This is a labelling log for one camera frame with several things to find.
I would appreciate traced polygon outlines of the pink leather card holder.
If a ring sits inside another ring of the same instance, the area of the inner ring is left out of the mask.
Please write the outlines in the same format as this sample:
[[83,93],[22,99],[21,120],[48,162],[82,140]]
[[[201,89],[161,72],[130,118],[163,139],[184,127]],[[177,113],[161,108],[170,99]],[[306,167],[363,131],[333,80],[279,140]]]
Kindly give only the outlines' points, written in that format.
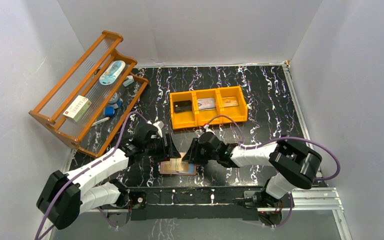
[[177,172],[173,174],[162,174],[161,173],[161,163],[159,163],[159,173],[162,175],[187,175],[187,176],[193,176],[197,174],[197,166],[193,163],[188,163],[182,161],[182,157],[185,155],[185,152],[181,152],[181,158],[172,158],[170,160],[176,160],[177,161]]

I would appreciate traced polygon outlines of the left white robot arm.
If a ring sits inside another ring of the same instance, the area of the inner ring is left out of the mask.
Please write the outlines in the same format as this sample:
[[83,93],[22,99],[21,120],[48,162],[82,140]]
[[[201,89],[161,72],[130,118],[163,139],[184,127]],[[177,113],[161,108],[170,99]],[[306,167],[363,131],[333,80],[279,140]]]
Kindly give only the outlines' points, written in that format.
[[116,172],[143,158],[156,163],[181,158],[172,136],[162,133],[160,121],[142,123],[132,136],[124,137],[99,158],[67,173],[53,172],[36,202],[36,207],[59,230],[69,227],[77,217],[105,205],[126,208],[132,204],[130,190],[116,179],[100,184]]

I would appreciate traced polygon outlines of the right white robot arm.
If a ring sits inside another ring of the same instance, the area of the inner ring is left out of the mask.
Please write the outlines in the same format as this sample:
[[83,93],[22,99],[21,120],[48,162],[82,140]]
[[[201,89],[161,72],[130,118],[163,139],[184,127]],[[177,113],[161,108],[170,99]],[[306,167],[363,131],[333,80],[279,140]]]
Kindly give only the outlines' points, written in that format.
[[299,137],[282,137],[265,145],[225,143],[213,132],[194,138],[182,161],[206,165],[216,161],[225,168],[272,166],[277,174],[264,185],[262,202],[275,207],[295,188],[309,190],[316,178],[322,156]]

